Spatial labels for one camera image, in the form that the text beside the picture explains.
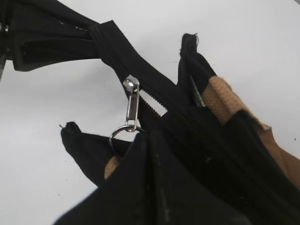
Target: metal ring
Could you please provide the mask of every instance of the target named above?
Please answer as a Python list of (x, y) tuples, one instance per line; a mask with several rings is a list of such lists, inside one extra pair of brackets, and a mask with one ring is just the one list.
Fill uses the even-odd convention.
[[(117, 136), (118, 133), (120, 133), (121, 131), (124, 131), (126, 130), (127, 132), (130, 131), (130, 128), (131, 130), (134, 128), (135, 126), (134, 125), (124, 125), (124, 126), (121, 126), (119, 128), (117, 128), (116, 130), (113, 131), (112, 135), (109, 137), (109, 145), (111, 146), (112, 148), (112, 151), (114, 152), (114, 154), (116, 156), (118, 156), (118, 154), (116, 154), (116, 152), (114, 151), (113, 149), (113, 138), (115, 138)], [(136, 127), (135, 131), (138, 131), (140, 133), (142, 132), (145, 132), (142, 128), (140, 127)]]

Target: black bag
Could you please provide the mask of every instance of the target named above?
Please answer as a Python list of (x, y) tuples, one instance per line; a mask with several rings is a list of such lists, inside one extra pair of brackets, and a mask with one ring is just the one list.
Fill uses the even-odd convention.
[[(132, 144), (114, 140), (114, 151), (111, 138), (82, 134), (74, 123), (63, 128), (67, 151), (100, 187), (57, 224), (300, 224), (299, 190), (262, 144), (253, 118), (239, 111), (221, 125), (201, 102), (198, 95), (216, 74), (197, 53), (195, 35), (183, 36), (175, 85), (138, 55), (113, 21), (99, 24), (55, 0), (4, 0), (0, 13), (2, 27), (13, 21), (0, 33), (0, 73), (6, 59), (29, 71), (100, 58), (120, 82), (131, 75), (167, 109), (160, 116), (141, 98), (136, 105), (145, 132)], [(124, 90), (136, 102), (139, 90)], [(137, 115), (130, 112), (128, 118)], [(115, 153), (124, 158), (105, 180)]]

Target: white surface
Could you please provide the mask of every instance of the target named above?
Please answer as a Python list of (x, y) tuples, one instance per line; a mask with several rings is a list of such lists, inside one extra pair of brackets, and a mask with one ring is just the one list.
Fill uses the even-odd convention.
[[(113, 19), (136, 50), (174, 82), (182, 35), (300, 158), (300, 6), (292, 0), (64, 0), (100, 23)], [(28, 73), (8, 63), (0, 83), (0, 224), (50, 225), (96, 187), (65, 152), (59, 124), (110, 135), (127, 100), (99, 60)]]

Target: zipper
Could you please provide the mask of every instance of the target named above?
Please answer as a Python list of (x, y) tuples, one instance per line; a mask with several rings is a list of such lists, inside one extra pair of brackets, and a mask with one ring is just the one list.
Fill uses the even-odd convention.
[[(110, 49), (110, 45), (106, 41), (101, 31), (97, 33), (97, 38), (94, 38), (94, 41), (98, 44), (101, 51), (104, 52), (104, 55), (108, 56), (108, 59), (106, 60), (109, 61), (108, 64), (116, 71), (120, 81), (124, 82), (126, 78), (130, 75), (130, 73), (122, 65), (121, 61), (115, 55), (115, 53)], [(145, 91), (158, 103), (165, 107), (169, 112), (171, 112), (174, 118), (180, 120), (185, 126), (191, 127), (188, 120), (181, 113), (177, 112), (177, 110), (171, 104), (169, 104), (169, 102), (164, 96), (157, 94), (152, 87), (149, 87), (147, 84), (140, 82), (140, 89)], [(161, 116), (144, 99), (141, 98), (140, 101), (142, 101), (146, 105), (153, 118), (157, 119), (158, 121), (161, 120)]]

